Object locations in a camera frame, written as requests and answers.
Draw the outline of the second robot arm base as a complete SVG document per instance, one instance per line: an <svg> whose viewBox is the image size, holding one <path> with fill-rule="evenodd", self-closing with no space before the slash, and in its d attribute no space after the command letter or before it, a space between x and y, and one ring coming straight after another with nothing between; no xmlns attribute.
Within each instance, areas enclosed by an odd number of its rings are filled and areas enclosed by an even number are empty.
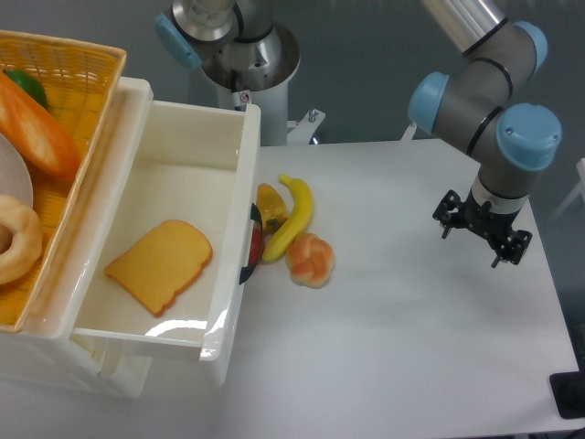
<svg viewBox="0 0 585 439"><path fill-rule="evenodd" d="M231 91L265 91L300 64L292 32L273 16L272 1L174 1L155 21L166 51Z"/></svg>

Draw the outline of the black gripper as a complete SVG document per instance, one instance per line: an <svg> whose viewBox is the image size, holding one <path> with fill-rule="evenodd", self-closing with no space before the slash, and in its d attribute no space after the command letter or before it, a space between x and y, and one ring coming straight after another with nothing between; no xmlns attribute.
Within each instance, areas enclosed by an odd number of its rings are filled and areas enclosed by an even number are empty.
<svg viewBox="0 0 585 439"><path fill-rule="evenodd" d="M518 212L498 214L491 211L492 203L480 205L472 194L465 201L449 190L434 210L432 217L440 222L441 237L446 239L452 230L466 229L486 240L495 252L491 267L500 262L519 265L532 239L527 230L513 230Z"/></svg>

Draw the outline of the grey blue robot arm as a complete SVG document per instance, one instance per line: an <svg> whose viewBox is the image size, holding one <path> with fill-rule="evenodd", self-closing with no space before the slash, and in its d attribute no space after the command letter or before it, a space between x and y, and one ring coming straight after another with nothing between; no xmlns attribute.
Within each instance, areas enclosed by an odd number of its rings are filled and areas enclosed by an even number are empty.
<svg viewBox="0 0 585 439"><path fill-rule="evenodd" d="M445 234L468 230L485 240L495 262L519 264L532 235L513 223L551 165L562 128L546 107L508 102L546 60L547 39L526 21L509 21L493 1L423 5L467 66L454 79L429 74L413 92L408 116L480 166L467 197L448 191L432 216Z"/></svg>

